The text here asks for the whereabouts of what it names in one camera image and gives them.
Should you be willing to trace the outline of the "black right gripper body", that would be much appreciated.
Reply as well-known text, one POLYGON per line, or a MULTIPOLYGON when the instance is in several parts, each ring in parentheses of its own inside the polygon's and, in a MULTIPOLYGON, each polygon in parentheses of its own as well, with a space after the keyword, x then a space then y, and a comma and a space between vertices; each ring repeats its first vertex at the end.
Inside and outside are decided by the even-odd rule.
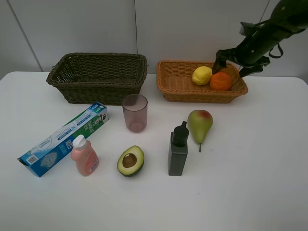
POLYGON ((273 40, 267 37, 245 38, 235 49, 235 56, 241 66, 251 66, 273 48, 273 40))

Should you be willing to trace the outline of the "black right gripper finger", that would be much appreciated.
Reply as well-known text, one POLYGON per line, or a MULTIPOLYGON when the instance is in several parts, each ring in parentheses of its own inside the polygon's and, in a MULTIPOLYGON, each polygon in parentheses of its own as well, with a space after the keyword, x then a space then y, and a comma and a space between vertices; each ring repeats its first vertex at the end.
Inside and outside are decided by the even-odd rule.
POLYGON ((269 57, 262 56, 259 60, 250 65, 241 65, 242 69, 239 71, 240 77, 245 77, 250 74, 260 73, 263 71, 263 67, 270 64, 269 57))
POLYGON ((212 73, 216 74, 220 70, 226 68, 226 61, 229 60, 233 63, 237 63, 235 55, 235 49, 218 50, 216 53, 216 59, 212 67, 212 73))

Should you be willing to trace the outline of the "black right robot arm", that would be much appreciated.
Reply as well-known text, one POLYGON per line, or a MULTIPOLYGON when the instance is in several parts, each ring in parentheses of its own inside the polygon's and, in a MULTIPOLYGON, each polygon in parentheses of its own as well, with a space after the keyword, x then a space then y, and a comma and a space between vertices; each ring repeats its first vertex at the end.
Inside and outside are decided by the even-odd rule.
POLYGON ((281 0, 268 20, 257 24, 241 22, 240 34, 244 40, 235 48, 218 50, 212 73, 226 68, 229 60, 242 67, 241 78, 263 71, 270 57, 283 56, 280 42, 299 34, 308 27, 308 2, 306 0, 281 0))

